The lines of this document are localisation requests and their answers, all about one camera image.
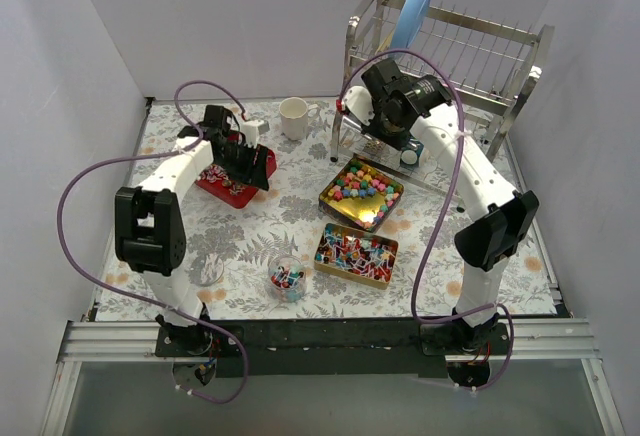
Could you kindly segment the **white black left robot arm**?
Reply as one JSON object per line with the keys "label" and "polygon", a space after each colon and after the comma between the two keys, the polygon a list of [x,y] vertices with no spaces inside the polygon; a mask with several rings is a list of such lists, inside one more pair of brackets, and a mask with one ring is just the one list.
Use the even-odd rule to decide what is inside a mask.
{"label": "white black left robot arm", "polygon": [[223,106],[208,105],[201,122],[178,133],[174,156],[138,186],[122,187],[115,195],[116,257],[140,273],[154,298],[167,306],[162,310],[164,321],[182,327],[178,343],[193,356],[211,348],[213,333],[193,321],[201,317],[204,305],[180,268],[187,252],[180,203],[212,165],[235,183],[269,189],[269,149],[260,143],[268,123],[242,120],[234,130],[232,116]]}

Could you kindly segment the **red tin of swirl lollipops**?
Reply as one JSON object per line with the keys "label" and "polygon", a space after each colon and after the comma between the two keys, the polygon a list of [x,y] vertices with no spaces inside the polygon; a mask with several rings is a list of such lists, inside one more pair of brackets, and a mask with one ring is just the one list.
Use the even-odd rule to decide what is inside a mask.
{"label": "red tin of swirl lollipops", "polygon": [[269,190],[232,178],[216,158],[199,174],[195,184],[235,209],[243,209],[259,191]]}

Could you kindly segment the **clear glass jar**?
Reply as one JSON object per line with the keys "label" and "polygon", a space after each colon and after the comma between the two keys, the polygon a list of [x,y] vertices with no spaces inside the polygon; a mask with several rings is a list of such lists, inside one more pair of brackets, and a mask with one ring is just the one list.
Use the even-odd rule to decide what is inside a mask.
{"label": "clear glass jar", "polygon": [[279,255],[268,264],[267,288],[276,299],[293,303],[306,294],[309,271],[293,255]]}

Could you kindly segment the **gold tin of star candies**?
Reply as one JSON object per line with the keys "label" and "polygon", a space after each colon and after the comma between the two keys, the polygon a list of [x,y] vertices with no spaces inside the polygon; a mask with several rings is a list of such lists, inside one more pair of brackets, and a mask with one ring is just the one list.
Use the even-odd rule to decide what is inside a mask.
{"label": "gold tin of star candies", "polygon": [[345,226],[375,233],[389,218],[404,186],[354,156],[319,194],[319,208]]}

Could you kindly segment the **gold tin of ball lollipops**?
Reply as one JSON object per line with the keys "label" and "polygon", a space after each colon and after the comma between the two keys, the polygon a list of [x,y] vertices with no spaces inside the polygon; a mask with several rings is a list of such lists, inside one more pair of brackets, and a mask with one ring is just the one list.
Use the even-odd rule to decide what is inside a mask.
{"label": "gold tin of ball lollipops", "polygon": [[392,279],[397,252],[395,240],[327,223],[313,262],[318,271],[386,290]]}

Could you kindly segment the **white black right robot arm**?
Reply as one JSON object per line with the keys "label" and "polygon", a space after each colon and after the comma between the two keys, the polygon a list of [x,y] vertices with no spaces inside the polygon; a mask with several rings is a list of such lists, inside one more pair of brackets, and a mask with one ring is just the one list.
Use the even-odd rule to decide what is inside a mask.
{"label": "white black right robot arm", "polygon": [[348,111],[365,132],[396,149],[410,139],[419,141],[447,172],[447,194],[461,198],[471,219],[454,237],[464,262],[461,293],[451,316],[425,338],[442,348],[475,353],[497,325],[503,273],[529,231],[539,200],[506,180],[465,131],[460,97],[442,74],[410,77],[387,57],[361,79],[364,88],[343,99]]}

